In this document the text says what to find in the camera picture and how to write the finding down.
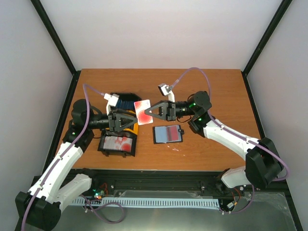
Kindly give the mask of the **black card holder wallet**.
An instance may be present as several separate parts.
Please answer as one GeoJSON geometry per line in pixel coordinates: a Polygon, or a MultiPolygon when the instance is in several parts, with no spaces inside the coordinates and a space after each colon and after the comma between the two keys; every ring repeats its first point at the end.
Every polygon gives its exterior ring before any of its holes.
{"type": "MultiPolygon", "coordinates": [[[[182,141],[180,142],[183,142],[184,130],[181,128],[181,126],[180,126],[180,133],[182,136],[182,141]]],[[[153,141],[154,141],[154,144],[169,143],[167,142],[167,126],[153,127],[153,141]]]]}

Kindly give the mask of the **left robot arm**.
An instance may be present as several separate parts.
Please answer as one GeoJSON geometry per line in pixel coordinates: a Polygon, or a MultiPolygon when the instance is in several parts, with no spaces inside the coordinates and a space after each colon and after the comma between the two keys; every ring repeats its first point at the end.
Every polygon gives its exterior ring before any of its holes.
{"type": "Polygon", "coordinates": [[[103,114],[87,99],[73,104],[72,119],[57,155],[28,192],[19,192],[15,198],[21,231],[26,224],[51,231],[73,200],[86,191],[93,194],[99,190],[97,173],[87,168],[69,183],[63,182],[93,140],[95,129],[121,132],[137,123],[133,103],[120,101],[107,107],[109,112],[103,114]]]}

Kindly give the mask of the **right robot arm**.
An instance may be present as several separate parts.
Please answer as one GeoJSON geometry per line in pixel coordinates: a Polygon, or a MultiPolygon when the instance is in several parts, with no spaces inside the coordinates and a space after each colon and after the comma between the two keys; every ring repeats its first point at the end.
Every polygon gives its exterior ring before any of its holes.
{"type": "Polygon", "coordinates": [[[227,188],[252,185],[265,189],[286,168],[282,164],[272,140],[246,136],[214,118],[209,109],[212,107],[206,91],[198,91],[187,101],[162,100],[145,110],[145,114],[165,121],[175,121],[190,116],[190,129],[204,138],[214,140],[238,154],[245,165],[230,168],[220,177],[227,188]]]}

